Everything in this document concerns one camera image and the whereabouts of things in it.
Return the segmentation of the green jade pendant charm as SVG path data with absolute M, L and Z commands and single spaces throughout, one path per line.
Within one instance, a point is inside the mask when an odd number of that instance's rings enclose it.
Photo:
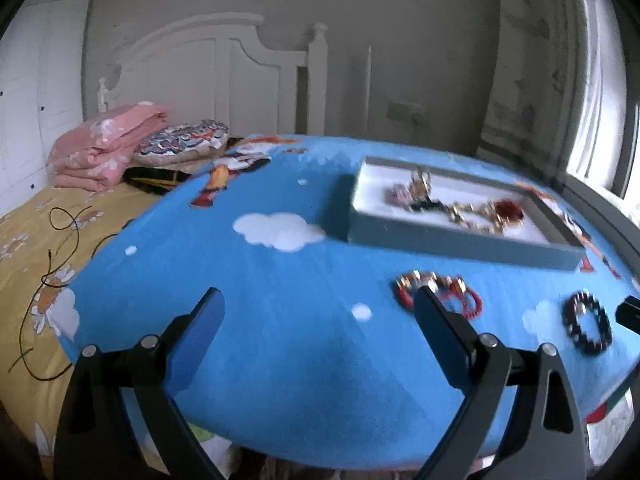
M 449 214 L 449 207 L 440 200 L 415 200 L 407 206 L 407 209 L 411 212 L 438 211 Z

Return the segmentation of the grey white jewelry tray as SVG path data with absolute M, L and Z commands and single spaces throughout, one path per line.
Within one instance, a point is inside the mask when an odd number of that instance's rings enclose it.
M 433 200 L 473 206 L 510 200 L 521 207 L 522 223 L 502 234 L 489 234 L 460 226 L 443 212 L 411 212 L 393 204 L 392 189 L 407 185 L 419 170 L 431 174 Z M 532 191 L 454 170 L 373 156 L 363 159 L 356 177 L 347 239 L 405 252 L 562 271 L 576 270 L 586 254 L 561 216 Z

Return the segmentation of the blue cartoon blanket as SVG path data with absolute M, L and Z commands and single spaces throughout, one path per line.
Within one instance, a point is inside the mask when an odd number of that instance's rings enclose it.
M 87 344 L 126 349 L 162 332 L 210 288 L 224 322 L 191 385 L 189 422 L 286 460 L 340 469 L 420 465 L 458 410 L 451 388 L 392 285 L 411 270 L 459 275 L 483 300 L 473 325 L 514 348 L 559 350 L 579 411 L 591 413 L 638 363 L 639 339 L 615 326 L 595 358 L 567 340 L 562 301 L 579 289 L 613 312 L 634 292 L 631 272 L 597 239 L 592 271 L 562 272 L 352 244 L 352 186 L 368 156 L 514 183 L 489 162 L 411 146 L 342 138 L 268 145 L 212 206 L 193 200 L 199 176 L 166 195 L 76 275 L 58 309 L 71 359 Z

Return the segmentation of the gold red rose compact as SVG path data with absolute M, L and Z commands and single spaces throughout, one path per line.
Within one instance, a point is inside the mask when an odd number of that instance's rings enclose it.
M 496 200 L 494 211 L 497 221 L 504 226 L 520 226 L 525 219 L 522 206 L 515 200 Z

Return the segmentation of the pink knotted charm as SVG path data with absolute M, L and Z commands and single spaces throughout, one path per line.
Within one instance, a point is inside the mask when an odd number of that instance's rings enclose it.
M 413 197 L 404 184 L 394 184 L 385 189 L 385 201 L 389 205 L 406 208 L 413 203 Z

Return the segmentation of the black yellow folded fan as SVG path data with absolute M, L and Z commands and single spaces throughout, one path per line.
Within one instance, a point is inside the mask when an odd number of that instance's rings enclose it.
M 192 178 L 181 170 L 151 167 L 130 167 L 122 174 L 122 182 L 139 191 L 164 196 Z

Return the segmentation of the yellow floral bedsheet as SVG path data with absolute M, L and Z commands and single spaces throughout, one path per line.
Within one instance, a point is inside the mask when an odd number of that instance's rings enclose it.
M 1 417 L 25 440 L 6 479 L 203 479 L 203 403 L 167 392 L 167 353 L 209 287 L 203 167 L 164 196 L 48 188 L 1 225 Z

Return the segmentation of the patterned round cushion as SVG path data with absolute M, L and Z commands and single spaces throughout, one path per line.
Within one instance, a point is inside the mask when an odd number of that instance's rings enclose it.
M 143 139 L 134 151 L 132 161 L 147 167 L 181 164 L 219 155 L 228 140 L 229 128 L 213 119 L 170 126 Z

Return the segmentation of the folded pink quilt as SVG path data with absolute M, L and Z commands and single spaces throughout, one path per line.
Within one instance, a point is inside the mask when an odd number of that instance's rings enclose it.
M 115 107 L 67 131 L 47 159 L 55 188 L 101 192 L 122 180 L 139 143 L 166 125 L 168 109 L 149 101 Z

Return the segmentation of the grey striped curtain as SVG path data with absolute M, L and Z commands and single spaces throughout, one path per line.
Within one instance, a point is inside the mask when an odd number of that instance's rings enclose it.
M 500 0 L 478 156 L 562 188 L 589 76 L 585 0 Z

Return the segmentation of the thin metal pole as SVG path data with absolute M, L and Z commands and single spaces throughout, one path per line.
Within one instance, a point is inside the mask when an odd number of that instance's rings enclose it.
M 363 90 L 363 131 L 369 133 L 371 110 L 371 84 L 372 84 L 372 46 L 367 45 L 366 67 L 364 68 Z

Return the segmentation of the white bed headboard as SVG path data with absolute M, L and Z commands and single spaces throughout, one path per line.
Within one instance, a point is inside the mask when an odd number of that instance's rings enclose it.
M 101 113 L 151 101 L 172 122 L 212 118 L 234 136 L 326 132 L 326 24 L 311 26 L 304 50 L 271 50 L 255 13 L 197 15 L 150 32 L 122 51 L 113 87 L 99 80 Z

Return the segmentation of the white wardrobe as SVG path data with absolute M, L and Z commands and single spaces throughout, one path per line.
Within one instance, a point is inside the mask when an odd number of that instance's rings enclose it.
M 84 121 L 91 0 L 25 0 L 1 39 L 1 212 L 49 184 L 56 140 Z

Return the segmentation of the window frame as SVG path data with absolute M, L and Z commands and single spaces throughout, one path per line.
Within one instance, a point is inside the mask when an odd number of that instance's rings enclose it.
M 639 48 L 625 52 L 632 32 L 614 0 L 579 0 L 585 11 L 587 79 L 584 109 L 568 173 L 608 196 L 639 222 Z

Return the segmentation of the wall power socket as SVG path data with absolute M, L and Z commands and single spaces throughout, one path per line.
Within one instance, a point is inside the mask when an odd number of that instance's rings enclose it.
M 424 108 L 418 103 L 390 101 L 386 117 L 393 122 L 420 124 L 424 122 Z

